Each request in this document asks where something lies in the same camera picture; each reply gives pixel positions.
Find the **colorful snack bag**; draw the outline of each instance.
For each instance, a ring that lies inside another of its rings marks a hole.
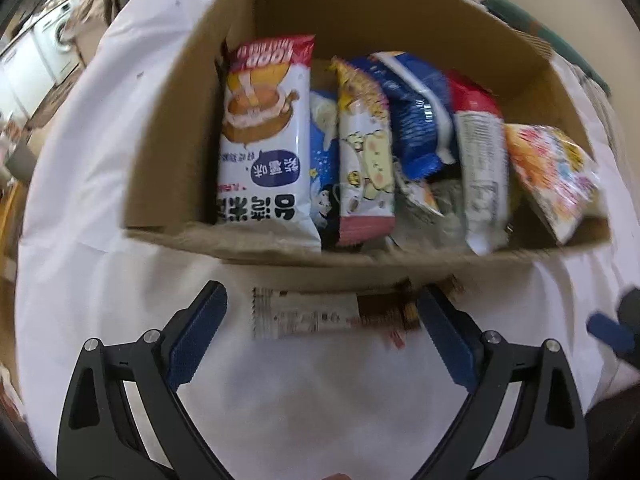
[[[598,188],[595,162],[552,126],[505,124],[504,135],[534,210],[558,243],[567,243]]]
[[[394,155],[409,180],[456,162],[446,76],[406,52],[375,52],[354,65],[381,86],[389,100]]]
[[[340,155],[338,104],[335,95],[312,91],[311,102],[311,219],[324,248],[335,245],[340,225]]]
[[[220,139],[218,222],[313,250],[309,84],[313,36],[256,40],[231,56]]]
[[[508,160],[502,114],[469,79],[449,73],[465,196],[466,243],[476,254],[507,244]]]
[[[340,239],[350,246],[394,226],[394,174],[388,103],[362,70],[334,58],[338,75]]]

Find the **white tablecloth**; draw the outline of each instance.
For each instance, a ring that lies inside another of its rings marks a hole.
[[[178,394],[230,473],[244,480],[318,480],[335,472],[353,480],[410,478],[465,398],[425,332],[396,351],[369,333],[257,342],[250,327],[254,285],[340,289],[353,280],[393,283],[406,272],[230,266],[129,240],[119,229],[145,121],[210,1],[131,0],[57,114],[31,184],[18,261],[18,373],[34,439],[54,468],[68,380],[87,338],[117,344],[162,328],[215,279],[228,290],[228,314]],[[512,342],[558,339],[586,409],[618,364],[587,335],[585,322],[594,310],[612,315],[621,291],[640,283],[640,228],[593,109],[562,60],[556,63],[601,167],[613,242],[544,263],[466,270],[458,277],[471,293],[460,307]],[[139,397],[129,392],[143,440],[163,460]],[[491,437],[485,457],[499,438]]]

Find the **metal screw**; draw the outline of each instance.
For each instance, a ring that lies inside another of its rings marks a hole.
[[[492,345],[496,345],[502,341],[502,337],[495,330],[487,330],[484,333],[484,340]]]
[[[142,339],[145,340],[145,343],[155,343],[160,338],[160,331],[156,329],[147,330]]]
[[[558,352],[560,350],[560,343],[555,339],[547,339],[545,346],[551,352]]]
[[[90,352],[91,350],[95,350],[96,348],[98,348],[98,340],[95,338],[91,338],[91,339],[87,339],[84,342],[84,349],[87,352]]]

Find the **floor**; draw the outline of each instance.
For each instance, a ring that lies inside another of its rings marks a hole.
[[[43,128],[51,120],[78,81],[82,70],[84,69],[78,66],[61,85],[56,86],[47,94],[33,114],[33,117],[27,122],[26,126],[28,129]]]

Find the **snack package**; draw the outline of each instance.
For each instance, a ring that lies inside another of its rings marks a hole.
[[[230,59],[218,169],[218,220],[312,250],[309,84],[313,36],[256,40]]]
[[[559,244],[574,234],[598,189],[596,164],[552,126],[505,124],[511,163]]]
[[[508,159],[502,114],[482,87],[449,73],[465,196],[466,243],[476,254],[507,244]]]
[[[406,52],[375,52],[354,65],[372,76],[389,100],[393,151],[409,180],[453,164],[457,153],[446,76]]]
[[[312,91],[311,103],[311,219],[322,247],[335,245],[340,225],[340,155],[338,104],[329,92]]]
[[[394,161],[394,174],[399,192],[410,205],[422,209],[427,214],[442,216],[431,192],[431,186],[427,184],[426,180],[409,180],[402,173],[402,166],[397,160]]]
[[[429,184],[437,213],[417,207],[398,193],[396,225],[391,239],[405,251],[468,251],[465,241],[465,204],[459,180]]]
[[[408,280],[393,288],[337,294],[254,288],[253,319],[256,339],[363,328],[420,328]]]
[[[394,226],[389,111],[378,84],[334,58],[338,75],[340,239],[351,246],[388,235]]]

